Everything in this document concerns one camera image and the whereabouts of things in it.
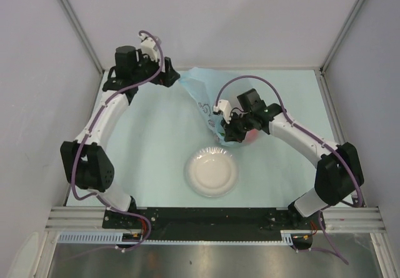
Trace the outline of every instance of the reflective metal surface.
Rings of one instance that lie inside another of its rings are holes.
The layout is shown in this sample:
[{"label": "reflective metal surface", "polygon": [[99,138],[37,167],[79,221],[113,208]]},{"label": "reflective metal surface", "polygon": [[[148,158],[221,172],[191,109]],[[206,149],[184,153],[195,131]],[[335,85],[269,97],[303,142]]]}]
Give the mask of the reflective metal surface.
[{"label": "reflective metal surface", "polygon": [[[348,259],[331,254],[296,254],[277,246],[146,245],[127,253],[100,246],[57,245],[49,277],[382,277],[369,234],[336,234],[333,241]],[[317,235],[315,247],[328,248]]]}]

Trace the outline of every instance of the light blue plastic bag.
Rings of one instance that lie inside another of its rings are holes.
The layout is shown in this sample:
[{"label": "light blue plastic bag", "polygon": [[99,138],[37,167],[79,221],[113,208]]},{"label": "light blue plastic bag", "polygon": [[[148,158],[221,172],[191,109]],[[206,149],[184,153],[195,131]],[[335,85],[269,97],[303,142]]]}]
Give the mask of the light blue plastic bag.
[{"label": "light blue plastic bag", "polygon": [[[213,105],[217,99],[219,90],[228,81],[234,79],[237,75],[217,71],[212,69],[201,69],[194,67],[193,69],[181,74],[179,82],[187,90],[190,96],[196,101],[199,112],[203,116],[210,130],[215,134],[216,140],[224,146],[238,146],[238,142],[224,141],[224,129],[221,126],[222,115],[213,114]],[[240,107],[240,103],[236,96],[250,90],[252,88],[248,79],[240,79],[230,84],[223,92],[220,99],[228,100],[232,108]]]}]

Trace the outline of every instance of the plate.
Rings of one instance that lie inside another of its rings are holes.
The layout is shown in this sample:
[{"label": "plate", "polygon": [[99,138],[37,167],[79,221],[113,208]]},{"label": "plate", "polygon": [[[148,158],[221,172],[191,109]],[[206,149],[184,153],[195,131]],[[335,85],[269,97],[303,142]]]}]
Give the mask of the plate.
[{"label": "plate", "polygon": [[187,161],[185,177],[198,194],[221,197],[238,183],[239,169],[233,155],[221,147],[197,151]]}]

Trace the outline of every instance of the white wall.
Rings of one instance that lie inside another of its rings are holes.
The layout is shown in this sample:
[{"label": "white wall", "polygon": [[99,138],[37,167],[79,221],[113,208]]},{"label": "white wall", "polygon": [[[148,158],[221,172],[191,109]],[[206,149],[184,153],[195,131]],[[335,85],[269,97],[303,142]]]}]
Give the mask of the white wall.
[{"label": "white wall", "polygon": [[59,146],[84,126],[99,74],[57,0],[0,0],[0,277],[63,202]]},{"label": "white wall", "polygon": [[70,0],[102,66],[157,34],[179,67],[318,67],[355,0]]},{"label": "white wall", "polygon": [[400,0],[367,1],[327,78],[347,139],[358,148],[367,201],[380,207],[399,258]]}]

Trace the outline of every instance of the cable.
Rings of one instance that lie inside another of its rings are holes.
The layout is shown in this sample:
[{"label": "cable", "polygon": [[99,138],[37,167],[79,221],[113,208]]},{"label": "cable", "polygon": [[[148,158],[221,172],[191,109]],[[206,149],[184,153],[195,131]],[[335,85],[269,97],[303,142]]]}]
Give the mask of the cable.
[{"label": "cable", "polygon": [[[356,178],[355,178],[353,172],[351,171],[351,169],[349,168],[349,166],[346,164],[346,161],[339,155],[339,153],[336,152],[336,150],[334,150],[331,146],[329,146],[328,144],[326,144],[322,139],[320,139],[319,137],[317,137],[315,134],[313,134],[311,131],[307,130],[306,128],[303,128],[303,127],[301,127],[300,125],[296,124],[296,123],[289,117],[289,115],[288,115],[287,112],[286,112],[286,108],[284,107],[284,104],[283,104],[283,101],[282,101],[281,96],[279,95],[279,93],[278,93],[278,91],[276,90],[276,88],[275,88],[269,81],[267,81],[267,80],[265,80],[265,79],[263,79],[263,78],[261,78],[261,77],[253,76],[253,75],[243,75],[243,76],[236,77],[236,78],[234,78],[234,79],[228,81],[227,83],[225,83],[225,85],[221,88],[221,90],[219,91],[219,93],[218,93],[218,95],[217,95],[217,99],[216,99],[216,101],[215,101],[215,105],[217,106],[218,100],[219,100],[219,98],[221,97],[221,94],[223,93],[224,89],[225,89],[228,85],[230,85],[230,84],[233,83],[234,81],[237,81],[237,80],[239,80],[239,79],[244,79],[244,78],[252,78],[252,79],[260,80],[260,81],[266,83],[266,84],[274,91],[274,93],[275,93],[275,95],[276,95],[276,97],[277,97],[277,99],[278,99],[278,101],[279,101],[279,104],[280,104],[281,107],[282,107],[282,112],[283,112],[283,114],[284,114],[284,117],[286,118],[286,120],[288,121],[288,123],[290,123],[290,125],[294,126],[295,128],[299,129],[301,132],[305,133],[306,135],[308,135],[309,137],[311,137],[312,139],[314,139],[318,144],[322,145],[323,147],[326,147],[332,154],[335,155],[335,157],[340,161],[340,163],[341,163],[341,164],[343,165],[343,167],[345,168],[346,172],[349,174],[349,177],[350,177],[352,183],[354,184],[354,188],[355,188],[355,190],[356,190],[356,192],[357,192],[357,198],[358,198],[358,201],[357,201],[356,204],[351,204],[351,203],[348,203],[348,202],[346,202],[346,201],[342,201],[342,203],[345,203],[345,204],[347,204],[347,205],[349,205],[349,206],[351,206],[351,207],[361,207],[361,206],[363,206],[363,194],[361,193],[361,189],[360,189],[360,187],[358,186],[357,180],[356,180]],[[329,242],[329,244],[330,244],[331,247],[333,248],[334,252],[333,252],[333,251],[330,251],[330,250],[328,250],[328,249],[324,249],[324,248],[310,248],[309,250],[301,250],[301,251],[307,251],[307,252],[308,252],[308,251],[327,252],[327,253],[333,254],[333,255],[335,255],[336,257],[340,258],[345,264],[348,265],[349,262],[341,255],[341,253],[339,252],[339,250],[337,249],[337,247],[334,245],[334,243],[333,243],[333,241],[331,240],[331,238],[330,238],[330,237],[328,236],[328,234],[326,233],[325,228],[323,227],[322,218],[321,218],[322,210],[318,211],[318,223],[319,223],[319,226],[321,227],[322,233],[324,234],[326,240]]]},{"label": "cable", "polygon": [[355,205],[351,205],[352,207],[361,207],[363,205],[363,194],[361,193],[361,189],[358,186],[357,180],[353,174],[353,172],[351,172],[349,166],[346,164],[346,161],[344,161],[344,159],[339,155],[339,153],[336,152],[336,150],[334,150],[331,146],[329,146],[328,144],[326,144],[322,139],[320,139],[319,137],[317,137],[315,134],[313,134],[311,131],[307,130],[306,128],[301,127],[300,125],[296,124],[287,114],[286,109],[284,107],[283,101],[281,96],[279,95],[278,91],[276,90],[276,88],[267,80],[258,77],[258,76],[253,76],[253,75],[243,75],[243,76],[239,76],[236,77],[230,81],[228,81],[227,83],[225,83],[225,85],[221,88],[221,90],[218,93],[217,99],[215,100],[215,105],[217,106],[218,104],[218,100],[221,97],[221,94],[223,93],[223,90],[230,85],[231,83],[239,80],[239,79],[244,79],[244,78],[252,78],[252,79],[257,79],[260,80],[264,83],[266,83],[275,93],[279,104],[282,107],[282,112],[284,117],[286,118],[286,120],[290,123],[290,125],[296,127],[297,129],[299,129],[301,132],[307,134],[309,137],[311,137],[312,139],[314,139],[318,144],[322,145],[323,147],[326,147],[326,149],[328,149],[333,155],[335,155],[335,157],[340,161],[340,163],[343,165],[343,167],[345,168],[346,172],[349,174],[349,177],[352,181],[352,183],[354,184],[354,188],[357,192],[357,198],[358,201]]},{"label": "cable", "polygon": [[144,220],[147,223],[147,226],[148,226],[147,234],[145,236],[143,236],[142,240],[139,241],[135,246],[133,246],[132,248],[128,248],[128,249],[123,249],[122,250],[123,252],[131,251],[131,250],[135,249],[137,246],[142,244],[149,237],[149,235],[151,233],[151,223],[150,223],[150,221],[147,219],[147,217],[141,216],[140,214],[134,214],[134,213],[131,213],[131,212],[121,211],[121,210],[119,210],[117,208],[114,208],[113,206],[110,206],[106,201],[104,201],[101,197],[99,197],[98,194],[95,193],[95,192],[91,192],[91,193],[89,193],[89,194],[87,194],[87,195],[85,195],[83,197],[80,197],[78,195],[78,193],[76,192],[75,181],[76,181],[76,170],[78,168],[77,164],[79,162],[79,159],[81,158],[83,147],[84,147],[87,139],[89,138],[90,133],[92,132],[94,126],[96,125],[96,123],[98,122],[99,118],[101,117],[101,114],[103,113],[103,110],[105,110],[105,108],[107,107],[107,104],[110,103],[119,94],[122,94],[122,93],[124,93],[124,92],[126,92],[126,91],[128,91],[130,89],[134,89],[136,87],[142,86],[143,84],[145,84],[145,83],[147,83],[149,81],[152,81],[154,78],[156,78],[158,76],[158,74],[162,71],[162,69],[164,67],[164,53],[163,53],[163,50],[161,49],[160,43],[157,40],[157,38],[154,37],[151,33],[147,32],[147,31],[144,31],[144,30],[140,30],[139,34],[146,34],[148,37],[151,37],[153,39],[153,41],[155,42],[155,44],[157,46],[157,49],[159,51],[159,55],[160,55],[160,67],[158,68],[158,70],[151,77],[147,78],[146,80],[143,80],[143,81],[141,81],[139,83],[135,83],[135,84],[133,84],[131,86],[124,87],[124,88],[120,89],[119,91],[116,91],[114,94],[112,94],[111,96],[109,96],[107,98],[107,100],[105,102],[105,105],[103,105],[103,106],[101,106],[99,108],[97,114],[94,116],[93,121],[89,126],[89,129],[87,130],[85,136],[83,137],[83,140],[79,144],[79,147],[78,147],[76,155],[75,155],[74,164],[72,165],[73,167],[72,167],[72,173],[71,173],[71,189],[73,191],[72,193],[73,193],[75,199],[77,199],[79,201],[82,201],[82,200],[87,199],[88,197],[97,196],[97,199],[101,203],[103,203],[106,207],[108,207],[110,210],[112,210],[114,212],[118,212],[120,214],[127,215],[127,216],[138,217],[138,218]]}]

